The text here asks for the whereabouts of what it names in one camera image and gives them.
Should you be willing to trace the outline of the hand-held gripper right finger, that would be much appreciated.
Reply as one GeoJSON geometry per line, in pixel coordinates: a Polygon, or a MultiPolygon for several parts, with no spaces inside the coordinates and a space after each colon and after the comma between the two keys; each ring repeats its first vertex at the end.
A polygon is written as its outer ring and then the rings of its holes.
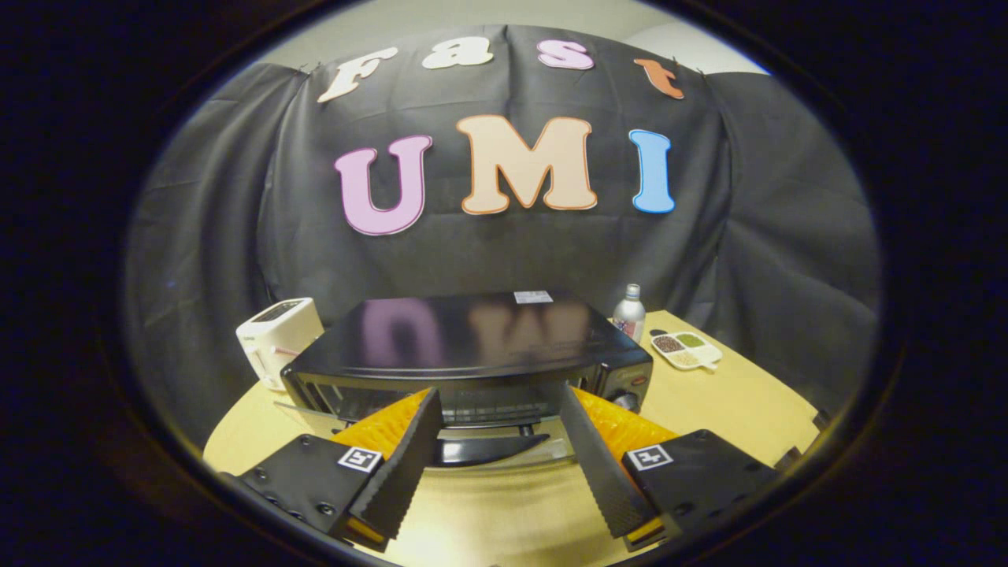
{"type": "Polygon", "coordinates": [[[676,434],[579,388],[565,388],[561,422],[595,505],[629,551],[709,530],[780,475],[706,428],[676,434]]]}

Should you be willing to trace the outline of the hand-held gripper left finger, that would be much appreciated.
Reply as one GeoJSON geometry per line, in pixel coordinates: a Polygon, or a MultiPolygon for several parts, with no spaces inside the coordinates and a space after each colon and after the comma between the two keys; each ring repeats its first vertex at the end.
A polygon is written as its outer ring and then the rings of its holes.
{"type": "Polygon", "coordinates": [[[331,437],[296,435],[241,474],[224,474],[224,483],[288,523],[383,552],[432,463],[442,426],[439,390],[425,388],[331,437]]]}

